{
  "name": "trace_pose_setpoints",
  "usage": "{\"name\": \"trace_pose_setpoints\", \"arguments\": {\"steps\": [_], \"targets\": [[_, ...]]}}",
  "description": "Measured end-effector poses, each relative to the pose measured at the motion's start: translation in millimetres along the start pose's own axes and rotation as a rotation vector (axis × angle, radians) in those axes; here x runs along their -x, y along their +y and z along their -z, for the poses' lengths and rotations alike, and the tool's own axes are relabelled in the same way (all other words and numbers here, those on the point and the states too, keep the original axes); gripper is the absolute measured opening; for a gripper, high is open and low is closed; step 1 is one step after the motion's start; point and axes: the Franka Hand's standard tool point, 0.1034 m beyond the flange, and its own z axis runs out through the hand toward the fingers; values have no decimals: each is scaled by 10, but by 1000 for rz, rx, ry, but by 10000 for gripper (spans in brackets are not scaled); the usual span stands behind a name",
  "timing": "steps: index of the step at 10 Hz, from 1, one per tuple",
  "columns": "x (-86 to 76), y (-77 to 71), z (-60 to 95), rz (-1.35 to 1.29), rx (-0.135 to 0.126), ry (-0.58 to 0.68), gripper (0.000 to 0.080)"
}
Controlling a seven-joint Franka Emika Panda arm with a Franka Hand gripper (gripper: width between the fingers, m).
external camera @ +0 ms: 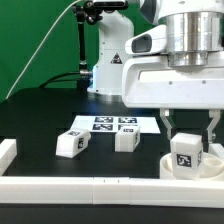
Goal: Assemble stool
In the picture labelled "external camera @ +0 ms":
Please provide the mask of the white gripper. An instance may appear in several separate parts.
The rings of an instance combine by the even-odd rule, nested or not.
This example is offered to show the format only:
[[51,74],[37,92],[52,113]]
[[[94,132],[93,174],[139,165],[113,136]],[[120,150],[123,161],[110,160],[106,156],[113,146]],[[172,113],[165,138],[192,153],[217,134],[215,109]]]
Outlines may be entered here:
[[187,51],[181,37],[159,25],[129,39],[130,59],[122,74],[122,100],[131,108],[158,108],[172,138],[175,126],[170,109],[207,109],[211,119],[203,131],[204,151],[224,109],[224,49]]

